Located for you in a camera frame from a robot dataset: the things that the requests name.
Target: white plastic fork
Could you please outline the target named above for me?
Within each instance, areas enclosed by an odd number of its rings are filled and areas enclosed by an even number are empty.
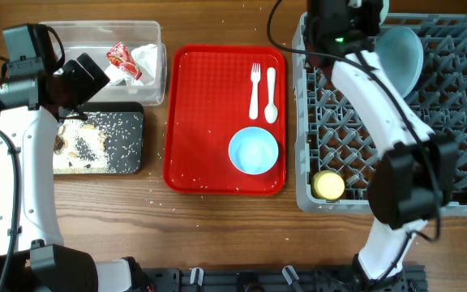
[[[260,64],[254,63],[251,68],[251,82],[253,88],[251,89],[250,101],[250,118],[255,120],[259,116],[259,81],[260,81]]]

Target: clear plastic bin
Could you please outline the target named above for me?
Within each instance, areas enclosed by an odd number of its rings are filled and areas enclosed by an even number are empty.
[[[57,32],[64,46],[66,61],[87,53],[102,70],[110,64],[105,54],[119,41],[127,47],[129,53],[143,45],[156,45],[156,76],[151,84],[106,87],[89,101],[136,101],[142,105],[159,105],[163,102],[167,56],[165,45],[161,42],[161,28],[156,21],[53,21],[42,24]],[[58,43],[53,37],[52,42],[60,54]]]

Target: light blue bowl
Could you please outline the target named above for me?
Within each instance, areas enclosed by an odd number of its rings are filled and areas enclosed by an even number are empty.
[[[424,55],[419,37],[410,28],[392,28],[378,40],[376,53],[390,82],[407,97],[421,76]]]
[[[279,146],[272,134],[259,127],[240,130],[230,140],[228,155],[233,165],[245,174],[263,174],[279,157]]]

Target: yellow cup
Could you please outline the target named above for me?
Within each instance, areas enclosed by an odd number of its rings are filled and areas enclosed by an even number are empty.
[[[338,200],[345,191],[345,182],[339,174],[331,170],[324,170],[315,174],[312,187],[315,198]]]

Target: gray basket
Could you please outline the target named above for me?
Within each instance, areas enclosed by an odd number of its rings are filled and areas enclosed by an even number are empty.
[[[304,19],[293,37],[305,49]],[[467,215],[467,15],[389,14],[382,33],[394,25],[411,28],[425,50],[423,72],[406,102],[435,132],[451,132],[460,143],[452,202],[445,215]],[[297,204],[308,213],[371,213],[366,188],[379,158],[352,105],[306,56],[293,54],[293,87],[297,102],[295,168]],[[328,202],[311,195],[311,178],[334,170],[345,180],[341,200]]]

